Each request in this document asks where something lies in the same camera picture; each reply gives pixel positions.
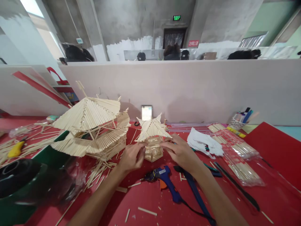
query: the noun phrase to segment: blurred phone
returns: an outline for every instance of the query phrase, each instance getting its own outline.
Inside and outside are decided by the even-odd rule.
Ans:
[[[141,105],[141,119],[142,121],[150,121],[153,118],[153,106]]]

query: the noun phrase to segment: small tower model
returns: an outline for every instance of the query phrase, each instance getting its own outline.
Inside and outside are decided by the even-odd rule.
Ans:
[[[82,84],[77,83],[84,92]],[[72,156],[87,154],[107,161],[125,147],[126,133],[131,126],[128,109],[119,112],[121,97],[104,100],[85,96],[53,123],[53,127],[68,130],[69,134],[51,146]]]
[[[160,120],[161,114],[150,121],[142,121],[138,119],[142,129],[140,135],[135,141],[144,141],[148,143],[145,151],[145,159],[150,162],[154,162],[163,156],[163,148],[159,146],[159,143],[163,141],[163,137],[171,137],[166,132],[166,125],[161,124]]]

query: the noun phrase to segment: door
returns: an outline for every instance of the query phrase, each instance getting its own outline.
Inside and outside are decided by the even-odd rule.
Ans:
[[[178,44],[183,48],[185,33],[187,28],[165,28],[163,38],[163,49],[168,45]]]

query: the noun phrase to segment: white paper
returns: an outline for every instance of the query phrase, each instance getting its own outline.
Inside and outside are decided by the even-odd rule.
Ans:
[[[212,156],[211,154],[215,154],[216,156],[223,156],[224,154],[220,143],[209,135],[196,131],[193,127],[188,135],[187,143],[191,148],[203,152],[211,159],[215,159],[215,156]]]

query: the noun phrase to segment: wooden stick roof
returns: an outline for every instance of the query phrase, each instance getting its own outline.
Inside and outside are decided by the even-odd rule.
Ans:
[[[162,137],[171,137],[161,126],[161,114],[158,115],[155,119],[150,121],[142,121],[138,119],[142,129],[140,135],[135,140],[136,142],[142,142],[148,137],[152,136],[162,136]]]
[[[65,140],[57,141],[51,144],[51,147],[57,151],[78,157],[83,157],[86,153],[101,153],[112,143],[117,142],[125,135],[130,126],[129,115],[127,111],[125,111],[119,114],[115,130],[108,132],[94,141],[73,138],[71,134],[68,134]]]
[[[53,127],[72,132],[87,131],[114,120],[119,110],[119,101],[85,97],[58,118]]]

